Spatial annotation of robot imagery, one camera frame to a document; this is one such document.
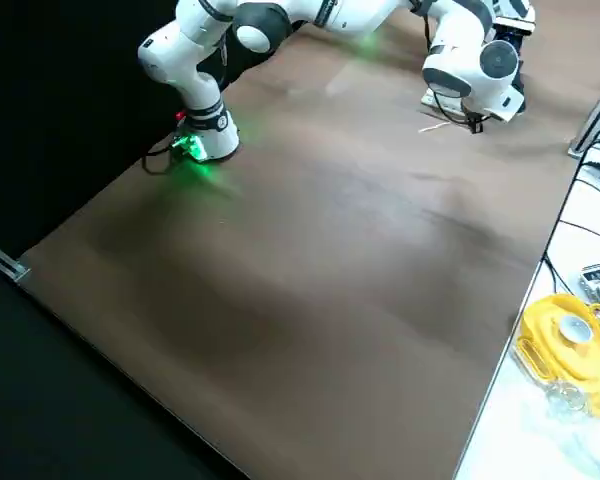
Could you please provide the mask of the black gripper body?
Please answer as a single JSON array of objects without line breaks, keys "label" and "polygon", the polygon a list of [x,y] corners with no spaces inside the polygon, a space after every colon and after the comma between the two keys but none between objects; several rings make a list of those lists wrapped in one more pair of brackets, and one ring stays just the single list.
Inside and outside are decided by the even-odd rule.
[{"label": "black gripper body", "polygon": [[523,40],[525,37],[524,30],[517,28],[517,27],[513,27],[513,26],[509,26],[509,25],[501,25],[501,24],[495,24],[494,30],[495,30],[495,36],[494,36],[495,40],[506,41],[507,43],[512,45],[516,51],[521,50]]}]

